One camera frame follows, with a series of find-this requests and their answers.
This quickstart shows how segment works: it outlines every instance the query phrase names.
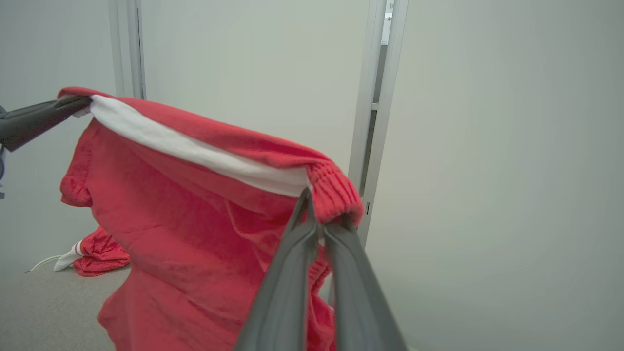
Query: white wall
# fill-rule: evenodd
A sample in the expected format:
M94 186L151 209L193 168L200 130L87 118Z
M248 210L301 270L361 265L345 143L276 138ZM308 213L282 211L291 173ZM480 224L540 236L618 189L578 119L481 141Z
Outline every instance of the white wall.
M144 1L147 99L304 144L347 173L368 2Z
M54 99L64 86L115 94L108 1L0 2L0 104ZM69 119L7 155L0 183L0 277L67 252L97 224L60 202L59 184L89 120Z
M624 2L410 0L366 244L409 344L624 350L623 154Z

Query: white cable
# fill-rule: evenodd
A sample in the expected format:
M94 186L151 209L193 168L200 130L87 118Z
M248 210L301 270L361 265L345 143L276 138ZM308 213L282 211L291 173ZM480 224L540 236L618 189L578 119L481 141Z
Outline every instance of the white cable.
M29 270L29 272L32 272L33 270L36 270L37 268L39 268L40 265L46 263L46 262L50 262L52 260L56 260L59 257L61 257L62 255L56 255L56 256L52 256L52 257L48 257L45 260L42 260L41 262L39 262L38 264L36 264L31 270Z

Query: red garment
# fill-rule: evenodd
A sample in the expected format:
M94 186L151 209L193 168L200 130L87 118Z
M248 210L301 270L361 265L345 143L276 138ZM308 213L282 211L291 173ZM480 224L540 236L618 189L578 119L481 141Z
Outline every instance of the red garment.
M81 259L74 261L76 273L95 277L130 263L130 255L102 227L80 241Z
M76 87L65 94L110 97ZM317 151L154 102L113 98L233 154L278 169L305 167L320 223L345 212L358 223L363 215L350 181ZM96 119L61 191L65 203L91 207L130 254L130 275L98 316L117 350L231 350L297 201L145 147ZM318 297L329 274L319 251L308 275L308 350L335 350L333 311Z

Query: white inner lining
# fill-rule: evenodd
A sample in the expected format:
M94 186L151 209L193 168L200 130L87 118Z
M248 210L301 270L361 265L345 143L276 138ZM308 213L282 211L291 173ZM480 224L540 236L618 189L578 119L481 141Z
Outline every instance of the white inner lining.
M247 185L299 197L308 186L305 167L277 169L194 139L143 116L121 101L91 96L90 111L106 128L165 154L193 162Z

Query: gray carpet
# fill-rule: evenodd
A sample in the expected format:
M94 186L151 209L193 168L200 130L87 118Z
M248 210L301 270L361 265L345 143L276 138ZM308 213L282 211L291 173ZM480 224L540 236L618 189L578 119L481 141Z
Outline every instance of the gray carpet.
M49 262L2 283L0 350L114 350L95 318L130 267L85 278L72 267L53 272L53 266Z

